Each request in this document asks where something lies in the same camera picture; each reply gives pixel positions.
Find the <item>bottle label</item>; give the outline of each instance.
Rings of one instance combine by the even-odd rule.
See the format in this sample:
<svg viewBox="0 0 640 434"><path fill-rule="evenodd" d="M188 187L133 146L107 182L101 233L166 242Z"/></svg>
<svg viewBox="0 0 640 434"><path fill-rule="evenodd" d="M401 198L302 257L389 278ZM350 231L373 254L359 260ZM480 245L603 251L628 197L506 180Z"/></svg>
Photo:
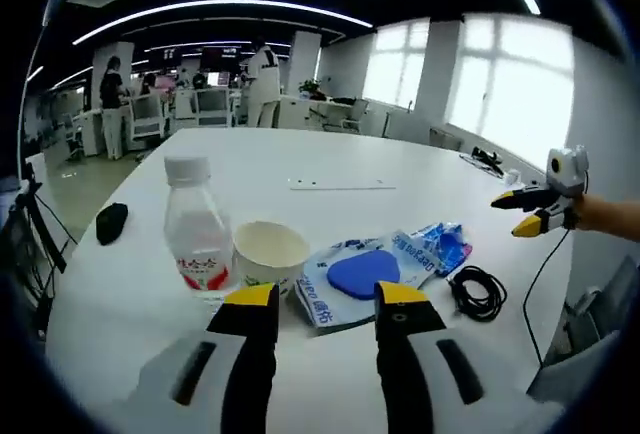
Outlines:
<svg viewBox="0 0 640 434"><path fill-rule="evenodd" d="M180 257L176 264L187 285L198 291L221 289L229 278L224 261L211 252Z"/></svg>

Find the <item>black mouse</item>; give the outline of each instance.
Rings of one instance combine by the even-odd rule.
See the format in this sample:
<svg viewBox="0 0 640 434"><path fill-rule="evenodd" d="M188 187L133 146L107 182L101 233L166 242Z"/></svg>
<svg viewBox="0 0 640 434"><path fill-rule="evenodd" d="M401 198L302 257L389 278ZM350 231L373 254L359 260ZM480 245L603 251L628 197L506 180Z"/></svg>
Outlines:
<svg viewBox="0 0 640 434"><path fill-rule="evenodd" d="M96 237L103 246L115 241L124 228L124 223L129 215L129 209L125 204L114 202L105 207L96 217Z"/></svg>

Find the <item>coiled black cable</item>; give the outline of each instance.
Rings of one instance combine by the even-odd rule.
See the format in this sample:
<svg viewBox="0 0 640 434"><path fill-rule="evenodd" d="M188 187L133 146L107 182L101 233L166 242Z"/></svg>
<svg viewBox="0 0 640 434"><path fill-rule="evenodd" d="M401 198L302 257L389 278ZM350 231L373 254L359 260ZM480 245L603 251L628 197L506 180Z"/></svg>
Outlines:
<svg viewBox="0 0 640 434"><path fill-rule="evenodd" d="M473 297L465 287L465 282L480 284L486 291L486 297ZM456 309L478 322L493 321L507 300L507 290L493 275L477 266L465 266L451 280L451 294L456 302Z"/></svg>

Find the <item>office floor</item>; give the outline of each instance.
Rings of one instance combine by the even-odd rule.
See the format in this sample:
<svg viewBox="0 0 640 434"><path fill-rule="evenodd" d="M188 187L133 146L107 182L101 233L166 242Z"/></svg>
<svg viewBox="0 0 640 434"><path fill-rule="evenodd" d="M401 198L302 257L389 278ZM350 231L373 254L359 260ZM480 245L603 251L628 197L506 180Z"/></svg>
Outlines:
<svg viewBox="0 0 640 434"><path fill-rule="evenodd" d="M49 184L59 211L56 214L78 241L109 196L138 166L136 155L111 161L102 154L70 162L63 144L45 149Z"/></svg>

